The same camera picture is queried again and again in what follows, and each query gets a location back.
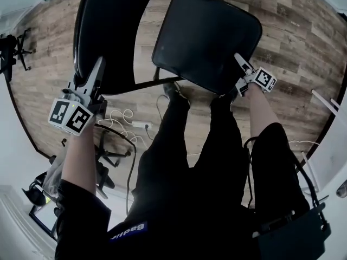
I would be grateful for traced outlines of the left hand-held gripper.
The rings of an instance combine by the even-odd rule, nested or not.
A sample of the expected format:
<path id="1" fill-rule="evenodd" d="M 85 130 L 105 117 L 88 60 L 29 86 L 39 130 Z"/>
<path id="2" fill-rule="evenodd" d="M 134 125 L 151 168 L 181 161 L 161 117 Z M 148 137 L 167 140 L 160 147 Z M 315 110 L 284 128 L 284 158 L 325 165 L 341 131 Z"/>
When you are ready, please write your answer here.
<path id="1" fill-rule="evenodd" d="M 99 94 L 106 66 L 100 56 L 84 86 L 79 87 L 81 78 L 75 73 L 68 87 L 61 90 L 55 98 L 49 112 L 48 123 L 73 135 L 80 136 L 91 123 L 93 117 L 105 116 L 107 101 Z"/>

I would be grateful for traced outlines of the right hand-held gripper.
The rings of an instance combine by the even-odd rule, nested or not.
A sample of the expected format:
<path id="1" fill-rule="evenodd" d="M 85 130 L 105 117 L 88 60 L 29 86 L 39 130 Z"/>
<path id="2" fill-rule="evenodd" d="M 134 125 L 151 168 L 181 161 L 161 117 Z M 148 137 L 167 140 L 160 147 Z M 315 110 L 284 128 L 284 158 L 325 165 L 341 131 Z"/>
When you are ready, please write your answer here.
<path id="1" fill-rule="evenodd" d="M 263 93 L 272 91 L 277 82 L 274 75 L 263 68 L 255 70 L 239 53 L 235 53 L 234 58 L 245 73 L 244 77 L 239 78 L 235 85 L 240 96 L 244 96 L 250 83 L 258 85 Z"/>

